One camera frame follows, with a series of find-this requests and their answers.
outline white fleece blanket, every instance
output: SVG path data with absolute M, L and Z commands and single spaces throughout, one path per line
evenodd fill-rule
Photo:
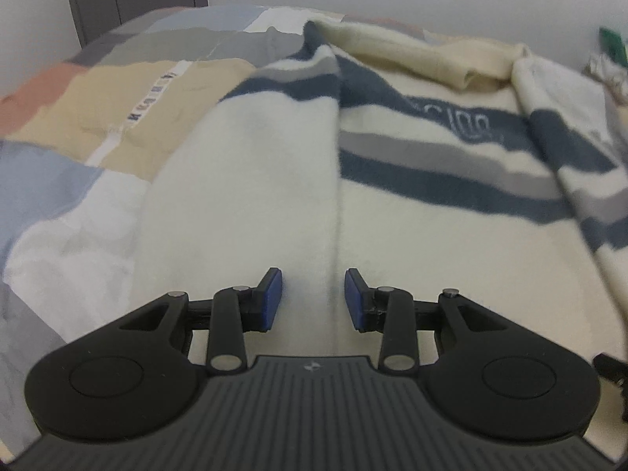
M 379 335 L 353 330 L 342 295 L 358 267 L 416 299 L 458 288 L 587 360 L 626 358 L 628 149 L 601 86 L 524 46 L 323 21 L 304 35 L 159 173 L 130 308 L 280 267 L 274 328 L 247 335 L 250 354 L 375 358 Z M 620 413 L 605 385 L 587 437 L 612 457 Z

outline striped blanket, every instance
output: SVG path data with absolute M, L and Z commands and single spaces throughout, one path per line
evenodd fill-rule
M 230 13 L 249 11 L 238 33 Z M 26 121 L 0 106 L 9 449 L 35 436 L 20 388 L 45 352 L 270 266 L 284 300 L 271 332 L 247 335 L 252 355 L 375 356 L 343 306 L 359 267 L 421 299 L 456 287 L 588 360 L 626 357 L 628 146 L 599 84 L 523 45 L 394 22 L 165 12 L 106 36 L 107 56 Z M 605 386 L 587 433 L 610 456 L 620 403 Z

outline green object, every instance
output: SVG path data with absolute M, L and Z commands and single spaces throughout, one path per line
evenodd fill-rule
M 602 51 L 606 53 L 613 62 L 628 68 L 626 44 L 624 44 L 620 34 L 608 28 L 600 27 L 600 45 L 602 46 Z

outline bed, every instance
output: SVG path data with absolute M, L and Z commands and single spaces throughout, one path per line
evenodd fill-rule
M 284 299 L 251 355 L 376 357 L 342 300 L 359 267 L 626 359 L 627 136 L 601 85 L 522 44 L 291 7 L 126 23 L 0 102 L 0 456 L 38 435 L 43 355 L 271 266 Z M 611 458 L 622 402 L 604 382 L 586 434 Z

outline ribbed black surface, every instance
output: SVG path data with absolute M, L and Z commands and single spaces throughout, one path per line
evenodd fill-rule
M 611 464 L 579 438 L 501 445 L 467 434 L 409 379 L 366 358 L 261 357 L 211 380 L 172 425 L 112 445 L 44 436 L 19 471 L 588 471 Z

